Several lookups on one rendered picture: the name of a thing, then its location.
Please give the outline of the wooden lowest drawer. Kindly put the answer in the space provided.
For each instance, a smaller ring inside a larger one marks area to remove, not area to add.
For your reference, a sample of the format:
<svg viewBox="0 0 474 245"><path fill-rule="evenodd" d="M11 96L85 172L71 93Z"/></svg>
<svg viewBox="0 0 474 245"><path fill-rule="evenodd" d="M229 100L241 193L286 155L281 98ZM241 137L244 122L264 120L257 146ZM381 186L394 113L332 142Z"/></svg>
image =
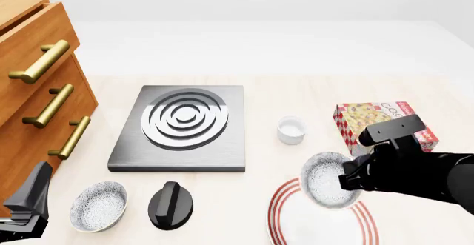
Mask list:
<svg viewBox="0 0 474 245"><path fill-rule="evenodd" d="M97 106L87 89L79 87L45 128L22 122L23 118L39 115L52 99L47 89L40 90L0 127L0 217L10 215L3 202L24 183L38 162L47 161L54 170L58 169L62 160L48 155L48 151L60 150L74 130L69 122L92 115Z"/></svg>

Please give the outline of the patterned black and white bowl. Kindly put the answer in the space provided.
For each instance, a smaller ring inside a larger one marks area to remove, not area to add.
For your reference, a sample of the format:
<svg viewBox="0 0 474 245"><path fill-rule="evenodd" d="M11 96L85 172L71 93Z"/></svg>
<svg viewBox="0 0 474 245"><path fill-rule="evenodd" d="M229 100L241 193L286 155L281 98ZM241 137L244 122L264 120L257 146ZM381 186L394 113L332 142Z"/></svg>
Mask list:
<svg viewBox="0 0 474 245"><path fill-rule="evenodd" d="M344 174L343 163L350 158L337 152L317 153L301 168L299 180L304 194L325 209L346 209L360 197L359 190L341 188L339 176Z"/></svg>
<svg viewBox="0 0 474 245"><path fill-rule="evenodd" d="M121 220L126 208L127 191L122 184L98 182L74 200L70 208L70 223L79 232L103 232Z"/></svg>

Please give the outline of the white plate with red rings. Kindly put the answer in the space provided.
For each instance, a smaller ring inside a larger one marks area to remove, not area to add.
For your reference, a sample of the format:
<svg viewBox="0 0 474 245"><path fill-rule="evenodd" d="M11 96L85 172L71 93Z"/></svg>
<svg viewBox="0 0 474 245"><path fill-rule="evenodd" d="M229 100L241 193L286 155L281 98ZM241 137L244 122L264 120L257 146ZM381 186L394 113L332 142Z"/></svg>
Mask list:
<svg viewBox="0 0 474 245"><path fill-rule="evenodd" d="M299 178L284 182L273 193L266 223L272 245L381 245L374 217L364 202L325 209L306 196Z"/></svg>

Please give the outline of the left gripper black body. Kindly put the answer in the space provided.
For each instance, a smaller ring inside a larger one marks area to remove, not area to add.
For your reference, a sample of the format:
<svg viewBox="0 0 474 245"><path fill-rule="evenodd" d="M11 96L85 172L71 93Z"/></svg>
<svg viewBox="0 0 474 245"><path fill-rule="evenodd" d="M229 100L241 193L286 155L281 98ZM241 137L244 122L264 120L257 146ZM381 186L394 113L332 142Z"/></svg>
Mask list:
<svg viewBox="0 0 474 245"><path fill-rule="evenodd" d="M12 211L9 218L0 218L0 241L40 238L48 218L48 211Z"/></svg>

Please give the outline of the printed food box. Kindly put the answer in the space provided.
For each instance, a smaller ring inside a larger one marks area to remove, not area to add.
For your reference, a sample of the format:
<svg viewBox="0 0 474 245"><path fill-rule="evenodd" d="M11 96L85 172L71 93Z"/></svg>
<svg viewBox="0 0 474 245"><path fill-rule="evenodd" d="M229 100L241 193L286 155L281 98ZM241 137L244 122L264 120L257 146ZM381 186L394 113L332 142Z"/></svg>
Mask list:
<svg viewBox="0 0 474 245"><path fill-rule="evenodd" d="M387 143L392 136L385 129L372 129L372 124L413 115L415 111L407 103L369 102L337 104L333 119L352 157L373 152L376 142Z"/></svg>

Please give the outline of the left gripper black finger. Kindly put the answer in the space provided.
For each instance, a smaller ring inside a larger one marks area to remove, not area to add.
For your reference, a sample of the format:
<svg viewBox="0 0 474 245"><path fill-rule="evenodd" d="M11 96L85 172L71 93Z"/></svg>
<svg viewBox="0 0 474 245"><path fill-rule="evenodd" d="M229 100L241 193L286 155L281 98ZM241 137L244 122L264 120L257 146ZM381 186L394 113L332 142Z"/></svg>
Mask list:
<svg viewBox="0 0 474 245"><path fill-rule="evenodd" d="M47 194L52 172L53 168L46 161L38 162L22 186L3 205L12 213L29 212L48 220Z"/></svg>

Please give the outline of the wooden cabinet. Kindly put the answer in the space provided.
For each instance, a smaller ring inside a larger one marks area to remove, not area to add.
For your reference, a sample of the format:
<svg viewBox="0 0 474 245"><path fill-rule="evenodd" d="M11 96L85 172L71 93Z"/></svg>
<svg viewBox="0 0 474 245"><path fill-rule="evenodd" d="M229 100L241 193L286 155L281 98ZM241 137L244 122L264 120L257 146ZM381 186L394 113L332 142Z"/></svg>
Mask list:
<svg viewBox="0 0 474 245"><path fill-rule="evenodd" d="M57 168L98 105L61 2L0 0L0 218L40 161Z"/></svg>

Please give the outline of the small white ramekin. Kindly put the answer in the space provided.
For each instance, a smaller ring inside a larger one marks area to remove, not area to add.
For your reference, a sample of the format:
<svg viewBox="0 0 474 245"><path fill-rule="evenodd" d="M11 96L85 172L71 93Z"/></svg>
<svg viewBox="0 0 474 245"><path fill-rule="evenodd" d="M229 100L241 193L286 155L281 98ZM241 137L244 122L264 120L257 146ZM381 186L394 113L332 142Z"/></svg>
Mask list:
<svg viewBox="0 0 474 245"><path fill-rule="evenodd" d="M295 116L285 116L277 124L277 137L288 145L300 144L307 133L304 122Z"/></svg>

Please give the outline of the flat stove plate with rings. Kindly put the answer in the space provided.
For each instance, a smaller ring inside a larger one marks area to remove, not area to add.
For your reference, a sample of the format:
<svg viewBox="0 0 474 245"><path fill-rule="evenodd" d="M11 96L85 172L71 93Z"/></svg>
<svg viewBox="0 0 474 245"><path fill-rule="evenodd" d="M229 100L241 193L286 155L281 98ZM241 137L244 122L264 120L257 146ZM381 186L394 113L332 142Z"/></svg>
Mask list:
<svg viewBox="0 0 474 245"><path fill-rule="evenodd" d="M241 85L144 85L107 162L111 172L245 171Z"/></svg>

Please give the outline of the wooden drawer standing open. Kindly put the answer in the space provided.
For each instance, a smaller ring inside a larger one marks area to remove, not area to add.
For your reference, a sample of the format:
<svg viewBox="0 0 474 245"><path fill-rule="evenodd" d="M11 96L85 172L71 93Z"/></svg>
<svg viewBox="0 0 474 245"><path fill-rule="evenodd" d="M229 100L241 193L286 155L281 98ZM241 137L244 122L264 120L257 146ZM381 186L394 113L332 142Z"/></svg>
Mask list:
<svg viewBox="0 0 474 245"><path fill-rule="evenodd" d="M44 52L40 46L69 43L70 49L34 84L8 78L25 71ZM0 126L58 69L79 46L79 40L61 2L0 0Z"/></svg>

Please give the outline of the wooden middle drawer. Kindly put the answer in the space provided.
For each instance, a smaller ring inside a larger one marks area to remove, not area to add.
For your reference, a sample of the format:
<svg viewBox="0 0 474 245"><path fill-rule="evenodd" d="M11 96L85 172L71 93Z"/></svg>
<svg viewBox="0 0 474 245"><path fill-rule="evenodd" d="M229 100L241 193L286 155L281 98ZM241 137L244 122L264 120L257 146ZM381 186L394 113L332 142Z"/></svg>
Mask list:
<svg viewBox="0 0 474 245"><path fill-rule="evenodd" d="M40 90L62 88L65 84L72 84L74 89L84 87L90 94L87 84L84 82L83 74L79 71L76 61L72 57L68 58L32 95Z"/></svg>

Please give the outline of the round black stove knob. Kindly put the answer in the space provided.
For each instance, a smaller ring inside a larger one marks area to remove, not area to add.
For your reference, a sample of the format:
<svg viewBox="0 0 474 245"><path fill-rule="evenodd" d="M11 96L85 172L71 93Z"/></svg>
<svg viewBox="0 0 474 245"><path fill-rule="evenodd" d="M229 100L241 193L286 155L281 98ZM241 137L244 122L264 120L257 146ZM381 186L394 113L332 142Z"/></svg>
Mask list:
<svg viewBox="0 0 474 245"><path fill-rule="evenodd" d="M164 231L178 229L193 213L192 195L178 182L168 181L151 198L147 213L156 228Z"/></svg>

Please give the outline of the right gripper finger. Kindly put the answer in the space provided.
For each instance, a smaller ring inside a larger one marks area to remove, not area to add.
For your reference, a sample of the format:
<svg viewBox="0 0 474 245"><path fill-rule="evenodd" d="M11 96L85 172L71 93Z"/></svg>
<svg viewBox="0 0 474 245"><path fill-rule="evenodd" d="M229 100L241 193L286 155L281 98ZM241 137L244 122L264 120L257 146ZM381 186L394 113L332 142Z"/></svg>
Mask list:
<svg viewBox="0 0 474 245"><path fill-rule="evenodd" d="M367 167L370 164L369 155L361 155L354 160L344 162L342 164L345 175L351 174L367 174Z"/></svg>
<svg viewBox="0 0 474 245"><path fill-rule="evenodd" d="M365 191L366 178L364 173L351 173L338 177L341 188L346 191Z"/></svg>

